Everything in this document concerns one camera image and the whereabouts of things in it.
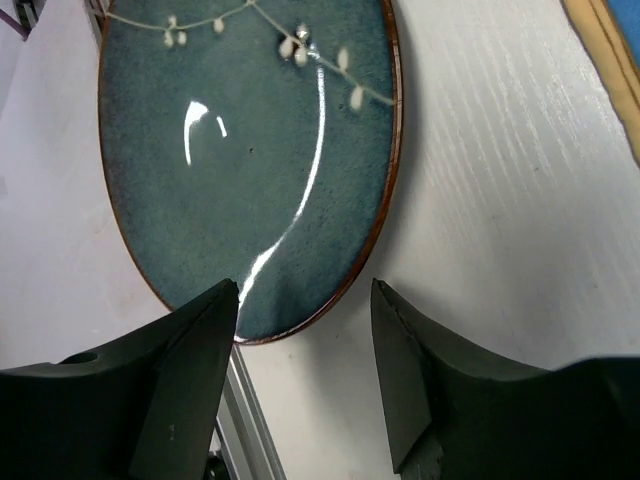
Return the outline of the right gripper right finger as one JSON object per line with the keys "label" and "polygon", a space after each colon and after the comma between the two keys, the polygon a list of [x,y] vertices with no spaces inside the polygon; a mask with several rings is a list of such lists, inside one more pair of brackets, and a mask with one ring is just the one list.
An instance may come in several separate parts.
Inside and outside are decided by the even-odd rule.
{"label": "right gripper right finger", "polygon": [[403,479],[635,479],[639,361],[545,370],[485,349],[374,280],[371,328]]}

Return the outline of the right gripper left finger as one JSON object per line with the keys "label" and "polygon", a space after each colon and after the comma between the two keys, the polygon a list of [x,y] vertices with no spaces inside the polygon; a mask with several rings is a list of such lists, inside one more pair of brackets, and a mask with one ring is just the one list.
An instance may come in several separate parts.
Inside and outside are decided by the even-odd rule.
{"label": "right gripper left finger", "polygon": [[59,363],[1,373],[5,479],[204,479],[238,314],[223,280]]}

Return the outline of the teal ceramic plate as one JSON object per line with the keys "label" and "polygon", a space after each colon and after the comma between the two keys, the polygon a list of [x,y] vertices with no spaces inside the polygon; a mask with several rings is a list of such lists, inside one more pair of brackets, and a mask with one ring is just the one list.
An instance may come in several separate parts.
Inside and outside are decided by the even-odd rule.
{"label": "teal ceramic plate", "polygon": [[114,1],[98,113],[125,245],[169,309],[222,279],[235,339],[325,314],[386,218],[403,79],[389,1]]}

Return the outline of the blue pikachu placemat cloth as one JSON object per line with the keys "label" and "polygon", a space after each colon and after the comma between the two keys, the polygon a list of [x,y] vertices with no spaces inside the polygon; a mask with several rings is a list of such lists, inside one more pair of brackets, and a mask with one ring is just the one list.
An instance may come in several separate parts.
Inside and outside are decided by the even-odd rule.
{"label": "blue pikachu placemat cloth", "polygon": [[639,157],[639,2],[573,0],[563,8]]}

